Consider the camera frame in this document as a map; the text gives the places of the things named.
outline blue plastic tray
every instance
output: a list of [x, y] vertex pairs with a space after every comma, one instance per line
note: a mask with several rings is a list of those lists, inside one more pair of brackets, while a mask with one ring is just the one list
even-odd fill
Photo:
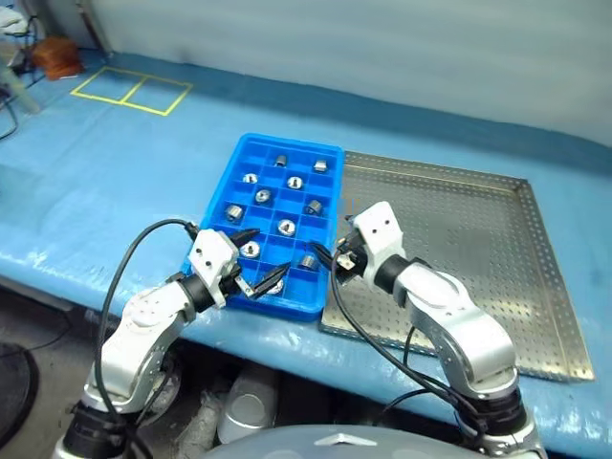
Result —
[[[274, 165], [279, 155], [287, 157], [285, 167]], [[326, 172], [314, 171], [316, 160], [326, 161]], [[319, 318], [325, 306], [328, 273], [321, 267], [316, 272], [302, 270], [297, 264], [304, 254], [312, 254], [309, 241], [332, 248], [343, 165], [344, 151], [337, 146], [258, 134], [246, 134], [240, 139], [208, 204], [201, 228], [213, 228], [225, 234], [245, 228], [261, 230], [255, 239], [261, 248], [259, 258], [241, 256], [239, 259], [243, 277], [251, 284], [276, 265], [289, 261], [292, 267], [278, 295], [264, 295], [257, 301], [235, 296], [228, 301], [229, 306], [304, 321]], [[248, 173], [257, 175], [256, 184], [243, 182]], [[288, 179], [294, 176], [303, 181], [300, 190], [287, 186]], [[254, 196], [262, 188], [268, 189], [273, 198], [259, 205]], [[323, 204], [321, 216], [305, 211], [313, 199]], [[243, 209], [242, 218], [235, 223], [225, 215], [226, 208], [232, 204]], [[278, 232], [278, 222], [284, 218], [296, 223], [295, 236], [285, 237]], [[190, 273], [188, 262], [184, 264], [184, 271]]]

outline yellow tape marking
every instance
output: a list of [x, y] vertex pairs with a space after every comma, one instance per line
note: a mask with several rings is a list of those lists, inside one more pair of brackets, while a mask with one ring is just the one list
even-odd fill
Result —
[[[125, 96], [123, 96], [121, 99], [104, 98], [102, 96], [95, 96], [93, 94], [81, 93], [81, 90], [85, 86], [87, 86], [94, 79], [96, 79], [97, 77], [99, 77], [101, 74], [103, 74], [106, 71], [116, 72], [118, 74], [134, 75], [134, 76], [137, 76], [137, 77], [141, 77], [141, 80], [138, 83], [136, 83], [125, 94]], [[162, 81], [164, 83], [175, 84], [177, 86], [184, 86], [185, 90], [170, 104], [170, 106], [166, 110], [157, 110], [155, 108], [147, 107], [145, 105], [139, 105], [138, 103], [128, 102], [128, 100], [132, 96], [134, 96], [134, 94], [144, 85], [144, 83], [148, 79], [154, 79], [154, 80], [157, 80], [157, 81]], [[152, 113], [154, 115], [160, 115], [162, 117], [167, 117], [179, 105], [179, 103], [181, 103], [183, 101], [183, 99], [186, 97], [186, 95], [189, 93], [189, 91], [191, 91], [191, 88], [193, 88], [193, 84], [191, 84], [191, 83], [184, 83], [184, 82], [181, 82], [181, 81], [176, 81], [174, 79], [161, 78], [159, 76], [154, 76], [154, 75], [149, 75], [149, 74], [142, 74], [140, 72], [134, 72], [134, 71], [131, 71], [131, 70], [116, 69], [115, 67], [103, 66], [101, 69], [99, 69], [97, 72], [95, 72], [89, 78], [87, 78], [85, 81], [80, 83], [75, 89], [73, 89], [70, 92], [70, 94], [73, 95], [73, 96], [77, 96], [78, 98], [88, 98], [90, 100], [98, 100], [100, 102], [112, 103], [114, 105], [123, 105], [125, 107], [130, 107], [130, 108], [136, 108], [138, 110], [143, 110], [144, 112]]]

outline metal part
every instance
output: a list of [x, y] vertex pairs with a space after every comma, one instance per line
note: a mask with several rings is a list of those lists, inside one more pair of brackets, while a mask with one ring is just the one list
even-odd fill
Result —
[[[118, 413], [142, 409], [165, 351], [194, 318], [191, 300], [178, 282], [141, 292], [127, 302], [119, 328], [102, 347], [104, 385]], [[95, 380], [92, 368], [81, 401], [106, 411]]]
[[308, 271], [316, 271], [318, 269], [318, 261], [312, 255], [304, 255], [297, 265], [299, 268]]
[[226, 298], [221, 292], [221, 278], [230, 274], [238, 259], [238, 249], [221, 231], [202, 229], [188, 255], [192, 270], [202, 279], [215, 306], [222, 308]]
[[338, 264], [347, 271], [350, 271], [355, 268], [355, 263], [353, 263], [353, 260], [351, 260], [349, 253], [343, 253], [341, 256], [339, 256]]
[[308, 203], [308, 206], [306, 206], [304, 210], [306, 213], [310, 213], [311, 215], [320, 215], [323, 213], [323, 204], [316, 199], [313, 199], [310, 203]]
[[327, 172], [327, 162], [325, 160], [317, 160], [313, 169], [315, 172], [325, 173]]
[[245, 258], [259, 258], [261, 248], [255, 241], [249, 241], [247, 244], [240, 248], [240, 254]]
[[477, 436], [476, 431], [463, 422], [457, 416], [457, 423], [462, 433], [472, 441], [478, 442], [478, 448], [483, 454], [490, 457], [512, 456], [519, 457], [521, 453], [534, 453], [541, 459], [546, 459], [548, 454], [541, 444], [539, 433], [537, 432], [534, 415], [527, 410], [527, 421], [525, 426], [512, 435], [489, 435]]
[[234, 382], [224, 403], [217, 426], [222, 444], [253, 435], [271, 427], [278, 401], [278, 374], [266, 366], [252, 363]]
[[242, 178], [242, 181], [246, 184], [256, 184], [257, 183], [257, 174], [245, 174]]
[[168, 368], [160, 372], [157, 380], [153, 384], [153, 390], [151, 391], [151, 395], [160, 388], [161, 384], [167, 378], [167, 381], [164, 387], [161, 389], [160, 395], [153, 402], [151, 408], [148, 411], [148, 414], [144, 416], [142, 419], [142, 426], [149, 426], [162, 416], [165, 415], [168, 409], [174, 404], [176, 401], [179, 391], [181, 390], [181, 382], [183, 380], [183, 368], [181, 364], [176, 361], [176, 359], [171, 356], [170, 359], [174, 359], [174, 363], [172, 368]]
[[[593, 380], [572, 304], [546, 235], [536, 198], [522, 179], [347, 152], [338, 234], [344, 213], [388, 201], [404, 232], [404, 248], [466, 285], [478, 307], [514, 341], [521, 372], [561, 381]], [[404, 347], [405, 311], [356, 278], [342, 289], [355, 319], [387, 345]], [[321, 328], [354, 336], [329, 296]], [[413, 347], [431, 354], [417, 332]]]
[[434, 344], [453, 389], [487, 400], [516, 388], [513, 342], [494, 318], [476, 307], [455, 277], [412, 263], [395, 280], [393, 297]]
[[255, 202], [257, 204], [265, 204], [272, 198], [272, 193], [268, 189], [260, 189], [255, 193]]
[[295, 234], [295, 223], [287, 218], [278, 222], [278, 232], [283, 236], [293, 236]]
[[285, 282], [283, 281], [283, 279], [280, 279], [278, 282], [276, 282], [276, 285], [274, 285], [271, 289], [268, 290], [268, 295], [280, 294], [284, 286]]
[[232, 223], [239, 222], [242, 218], [243, 213], [244, 211], [242, 210], [242, 208], [240, 206], [237, 206], [236, 204], [232, 204], [228, 206], [228, 208], [226, 208], [226, 218], [229, 222]]
[[234, 282], [238, 285], [242, 293], [245, 294], [247, 298], [253, 296], [254, 291], [252, 290], [252, 287], [249, 285], [249, 282], [247, 282], [241, 275], [236, 276]]
[[276, 167], [286, 167], [287, 166], [287, 157], [285, 155], [278, 155], [276, 157], [276, 161], [274, 161], [274, 165]]
[[292, 189], [301, 189], [304, 185], [304, 181], [299, 177], [290, 177], [287, 180], [287, 186]]

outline wire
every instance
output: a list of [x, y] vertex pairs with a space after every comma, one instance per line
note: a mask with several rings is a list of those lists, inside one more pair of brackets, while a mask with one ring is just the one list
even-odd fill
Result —
[[155, 389], [155, 392], [151, 394], [151, 397], [149, 397], [149, 400], [147, 400], [146, 404], [144, 405], [144, 408], [142, 409], [141, 414], [139, 415], [139, 417], [136, 419], [136, 422], [134, 423], [136, 428], [138, 428], [142, 424], [142, 421], [144, 421], [144, 417], [147, 411], [151, 409], [151, 406], [153, 406], [155, 401], [159, 399], [160, 395], [162, 395], [162, 392], [164, 392], [165, 385], [168, 384], [168, 381], [170, 381], [170, 377], [172, 376], [173, 372], [174, 372], [174, 360], [168, 359], [168, 364], [165, 369], [164, 379], [162, 380], [162, 383], [159, 385], [159, 387]]
[[[404, 355], [402, 357], [402, 363], [405, 366], [408, 366], [408, 350], [410, 349], [410, 342], [412, 341], [412, 335], [414, 335], [416, 328], [414, 326], [410, 327], [410, 330], [408, 331], [408, 336], [405, 339], [405, 345], [404, 345]], [[417, 395], [421, 395], [421, 394], [426, 394], [428, 393], [429, 390], [427, 389], [418, 389], [418, 390], [413, 390], [411, 392], [407, 392], [397, 398], [395, 398], [393, 401], [389, 402], [379, 413], [379, 415], [374, 419], [374, 422], [372, 423], [372, 426], [377, 426], [379, 424], [379, 422], [383, 419], [384, 415], [391, 409], [393, 409], [395, 406], [397, 406], [398, 404], [400, 404], [401, 402], [411, 399], [412, 397], [415, 397]]]
[[17, 127], [19, 126], [19, 121], [17, 121], [17, 116], [15, 115], [14, 110], [11, 107], [11, 104], [9, 103], [8, 99], [5, 99], [2, 102], [2, 105], [4, 107], [7, 107], [7, 110], [9, 111], [9, 115], [11, 115], [11, 119], [12, 119], [12, 128], [9, 129], [7, 132], [5, 132], [4, 134], [2, 134], [0, 136], [0, 141], [6, 139], [8, 136], [14, 134], [14, 132], [17, 130]]
[[[466, 411], [470, 413], [475, 419], [482, 419], [482, 415], [476, 410], [476, 408], [461, 394], [459, 394], [456, 390], [443, 382], [439, 382], [438, 380], [431, 378], [428, 375], [425, 375], [421, 372], [413, 370], [412, 368], [404, 365], [400, 361], [398, 361], [390, 352], [388, 352], [381, 344], [375, 341], [364, 329], [361, 325], [355, 320], [353, 315], [348, 311], [344, 301], [342, 300], [339, 293], [339, 285], [338, 280], [336, 279], [336, 271], [338, 268], [338, 257], [340, 256], [340, 252], [336, 251], [334, 254], [334, 258], [332, 259], [332, 266], [330, 269], [331, 275], [331, 283], [332, 283], [332, 293], [334, 294], [334, 300], [338, 304], [338, 307], [344, 317], [348, 320], [348, 322], [353, 326], [353, 328], [360, 334], [360, 336], [370, 344], [379, 354], [381, 354], [385, 359], [387, 359], [391, 364], [393, 364], [396, 368], [398, 368], [402, 373], [407, 375], [412, 381], [416, 382], [423, 388], [429, 390], [432, 394], [452, 405], [455, 409], [460, 409], [460, 406], [463, 407]], [[478, 431], [482, 430], [482, 426], [478, 426]]]
[[379, 413], [379, 415], [374, 419], [374, 421], [372, 422], [372, 426], [377, 426], [384, 418], [384, 415], [386, 413], [388, 413], [391, 409], [395, 408], [398, 404], [400, 404], [403, 401], [406, 401], [408, 399], [411, 399], [412, 397], [416, 397], [417, 395], [421, 395], [421, 394], [428, 394], [429, 391], [427, 389], [418, 389], [418, 390], [413, 390], [411, 392], [407, 392], [403, 395], [401, 395], [400, 397], [397, 397], [395, 399], [393, 399], [392, 402], [389, 402]]
[[66, 322], [66, 327], [55, 338], [53, 338], [50, 341], [47, 341], [47, 342], [45, 342], [43, 344], [38, 344], [38, 345], [36, 345], [34, 347], [29, 347], [27, 349], [19, 349], [18, 351], [14, 351], [14, 352], [8, 352], [6, 354], [1, 355], [0, 359], [4, 359], [4, 358], [7, 358], [7, 357], [11, 357], [11, 356], [16, 356], [17, 354], [21, 354], [21, 353], [25, 353], [25, 352], [38, 351], [40, 349], [44, 349], [45, 347], [53, 346], [55, 343], [57, 343], [62, 338], [64, 338], [66, 335], [68, 335], [68, 333], [73, 329], [73, 323], [68, 318], [68, 315], [65, 312], [61, 311], [61, 313], [62, 313], [62, 317], [63, 317], [64, 321]]
[[[106, 298], [104, 299], [104, 303], [102, 304], [102, 311], [100, 317], [100, 323], [98, 328], [98, 340], [96, 343], [96, 356], [94, 358], [94, 377], [96, 380], [96, 386], [98, 387], [98, 392], [102, 400], [104, 401], [104, 405], [109, 413], [116, 419], [119, 423], [124, 423], [124, 419], [117, 412], [115, 407], [113, 406], [113, 402], [111, 401], [110, 395], [104, 386], [104, 379], [102, 378], [102, 346], [104, 345], [104, 339], [106, 337], [106, 325], [108, 322], [108, 315], [111, 308], [111, 301], [113, 300], [113, 296], [115, 295], [115, 290], [117, 289], [117, 285], [125, 271], [125, 267], [127, 263], [130, 261], [130, 258], [134, 254], [134, 251], [138, 247], [138, 245], [144, 240], [146, 236], [148, 236], [154, 230], [161, 228], [165, 225], [182, 225], [185, 227], [186, 231], [189, 232], [191, 228], [191, 224], [185, 220], [179, 218], [167, 218], [165, 220], [161, 220], [153, 225], [150, 225], [143, 229], [141, 233], [134, 239], [132, 244], [127, 248], [121, 262], [117, 266], [117, 270], [115, 271], [115, 275], [113, 275], [113, 279], [111, 280], [111, 285], [108, 287], [108, 291], [106, 293]], [[129, 440], [134, 443], [141, 453], [147, 459], [152, 459], [153, 455], [151, 451], [144, 443], [144, 441], [138, 436], [136, 433], [136, 429], [132, 429], [130, 426], [126, 427], [125, 430]]]
[[405, 337], [405, 344], [404, 344], [404, 355], [402, 356], [402, 363], [406, 366], [408, 366], [408, 352], [410, 350], [410, 342], [412, 341], [412, 335], [414, 335], [414, 332], [416, 331], [416, 328], [413, 326], [410, 327], [410, 330], [408, 331], [408, 336]]

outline white wall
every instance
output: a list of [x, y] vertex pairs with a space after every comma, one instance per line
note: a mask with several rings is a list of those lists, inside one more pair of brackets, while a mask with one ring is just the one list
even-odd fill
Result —
[[83, 48], [94, 48], [95, 44], [89, 36], [77, 10], [75, 2], [66, 0], [4, 0], [14, 3], [18, 10], [38, 15], [43, 21], [51, 21], [51, 34], [65, 33]]
[[94, 0], [118, 52], [612, 145], [612, 0]]

